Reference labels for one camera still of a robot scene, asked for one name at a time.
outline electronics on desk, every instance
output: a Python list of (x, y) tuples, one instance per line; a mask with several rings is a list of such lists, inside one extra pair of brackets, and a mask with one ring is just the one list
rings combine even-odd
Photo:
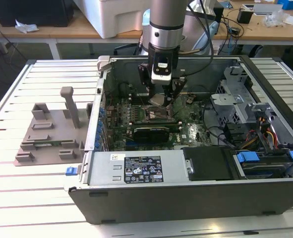
[(283, 4), (284, 10), (293, 10), (293, 0), (278, 0), (278, 4)]
[(219, 24), (220, 24), (223, 12), (224, 12), (224, 6), (220, 2), (216, 1), (215, 5), (214, 5), (214, 13), (216, 15), (215, 21), (218, 22)]
[(15, 26), (15, 20), (38, 26), (66, 27), (73, 17), (72, 0), (0, 0), (0, 23)]
[(229, 1), (221, 1), (218, 3), (226, 9), (233, 9), (233, 6), (231, 5), (231, 3)]
[(254, 15), (267, 15), (275, 11), (281, 10), (282, 4), (243, 4), (243, 8), (254, 11)]
[(236, 20), (241, 24), (249, 24), (253, 13), (254, 11), (250, 9), (240, 9)]

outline blue box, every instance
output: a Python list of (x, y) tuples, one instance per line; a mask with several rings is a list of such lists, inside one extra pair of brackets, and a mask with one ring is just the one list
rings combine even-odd
[(277, 4), (283, 4), (284, 10), (293, 10), (293, 0), (278, 0)]

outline slotted metal workbench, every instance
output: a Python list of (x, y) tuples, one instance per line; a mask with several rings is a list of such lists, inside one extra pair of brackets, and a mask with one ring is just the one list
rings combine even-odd
[[(254, 63), (293, 110), (293, 72), (272, 59)], [(39, 60), (26, 65), (0, 102), (0, 238), (21, 237), (245, 237), (293, 238), (293, 208), (282, 215), (93, 226), (64, 191), (69, 165), (15, 167), (14, 157), (32, 118), (34, 103), (64, 109), (59, 92), (74, 88), (78, 108), (93, 102), (96, 60)], [(265, 101), (260, 91), (259, 97)]]

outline white plastic container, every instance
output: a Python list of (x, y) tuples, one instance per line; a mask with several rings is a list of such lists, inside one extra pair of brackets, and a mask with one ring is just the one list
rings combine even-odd
[(142, 30), (142, 18), (151, 0), (74, 0), (102, 38)]

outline wooden table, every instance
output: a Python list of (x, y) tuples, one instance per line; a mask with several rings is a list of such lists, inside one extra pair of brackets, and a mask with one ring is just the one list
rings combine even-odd
[[(239, 9), (243, 3), (252, 1), (232, 1), (234, 9)], [(224, 16), (230, 10), (225, 9)], [(293, 15), (293, 10), (286, 11)], [(228, 18), (236, 20), (238, 11), (230, 12)], [(293, 26), (266, 28), (262, 25), (263, 16), (252, 16), (249, 24), (243, 24), (244, 35), (239, 39), (238, 44), (243, 45), (293, 45)], [(57, 49), (58, 43), (137, 43), (141, 32), (130, 31), (118, 34), (114, 38), (102, 39), (97, 31), (88, 22), (80, 11), (75, 11), (74, 19), (68, 27), (40, 27), (37, 32), (21, 33), (14, 27), (1, 27), (0, 30), (14, 43), (47, 43), (51, 49), (53, 58), (60, 59)], [(214, 45), (221, 45), (227, 36), (227, 30), (222, 24), (218, 34), (214, 37)], [(0, 43), (7, 43), (7, 40), (0, 33)]]
[[(242, 4), (254, 4), (252, 1), (232, 1), (233, 9), (225, 9), (224, 17), (236, 21), (238, 10)], [(293, 16), (293, 10), (285, 11)], [(238, 44), (242, 45), (293, 45), (293, 26), (286, 24), (278, 27), (265, 27), (262, 23), (264, 16), (252, 15), (249, 24), (241, 24), (244, 27), (244, 35)], [(230, 22), (230, 26), (240, 28), (237, 24)], [(227, 35), (226, 26), (221, 24), (218, 34), (214, 40), (224, 40)]]

